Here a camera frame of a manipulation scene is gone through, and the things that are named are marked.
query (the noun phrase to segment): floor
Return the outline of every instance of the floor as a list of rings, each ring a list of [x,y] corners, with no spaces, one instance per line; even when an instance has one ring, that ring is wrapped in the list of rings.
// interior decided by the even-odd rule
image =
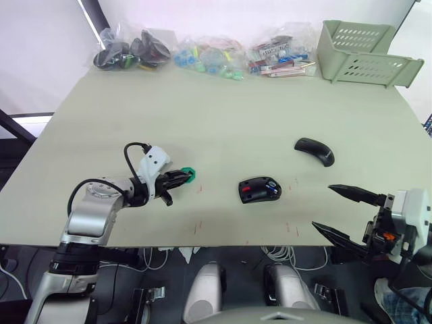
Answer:
[[[321,247],[297,247],[295,251],[299,267],[318,267],[324,263],[325,256]],[[28,286],[31,296],[34,295],[52,256],[52,251],[28,246],[12,246],[6,255],[9,259],[18,260],[18,266],[13,270],[13,274],[24,286]],[[164,252],[155,252],[152,266],[160,265],[164,257]],[[169,253],[166,265],[158,271],[138,273],[119,268],[115,280],[113,307],[106,315],[99,316],[97,323],[123,321],[129,311],[134,288],[165,286],[166,297],[153,303],[150,323],[180,324],[183,307],[195,275],[203,265],[211,261],[217,261],[227,271],[227,291],[223,295],[223,309],[265,305],[262,290],[263,267],[273,261],[269,260],[259,247],[202,248],[192,256],[189,265],[176,249]],[[100,277],[93,296],[98,300],[100,313],[109,309],[115,270],[116,267],[105,267],[99,271]],[[387,261],[375,263],[373,267],[356,261],[343,265],[328,265],[317,271],[301,271],[301,276],[309,288],[313,288],[315,283],[320,283],[343,289],[350,317],[365,323],[373,323],[361,311],[360,303],[375,305],[376,308],[372,289],[373,279],[392,275],[395,270],[395,267]],[[425,278],[416,271],[415,268],[408,269],[411,274],[406,277],[410,278],[411,282],[405,284],[412,285],[412,279],[415,278],[416,285],[430,286],[431,281],[425,281]],[[5,276],[0,275],[0,294],[3,293],[6,284]],[[22,299],[22,295],[17,285],[10,280],[9,287],[0,301],[19,299]],[[323,311],[331,311],[328,304],[319,299],[318,301]]]

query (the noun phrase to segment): green plastic basket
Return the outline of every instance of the green plastic basket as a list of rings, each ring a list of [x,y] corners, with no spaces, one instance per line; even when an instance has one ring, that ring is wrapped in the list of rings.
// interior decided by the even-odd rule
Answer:
[[[386,54],[390,25],[325,20],[317,55],[324,79],[409,87],[424,61]]]

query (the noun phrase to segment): plastic bag of colorful items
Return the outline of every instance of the plastic bag of colorful items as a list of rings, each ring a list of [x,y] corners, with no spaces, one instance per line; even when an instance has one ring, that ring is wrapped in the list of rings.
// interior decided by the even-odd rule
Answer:
[[[314,76],[317,64],[311,55],[316,35],[308,23],[287,23],[247,52],[251,74],[281,78]]]
[[[168,48],[148,30],[142,30],[141,37],[134,38],[130,45],[119,34],[118,29],[102,30],[102,43],[93,59],[94,66],[101,70],[124,70],[134,66],[155,70],[171,57]]]
[[[228,38],[187,38],[178,45],[174,62],[181,68],[232,80],[243,80],[245,52],[239,42]]]

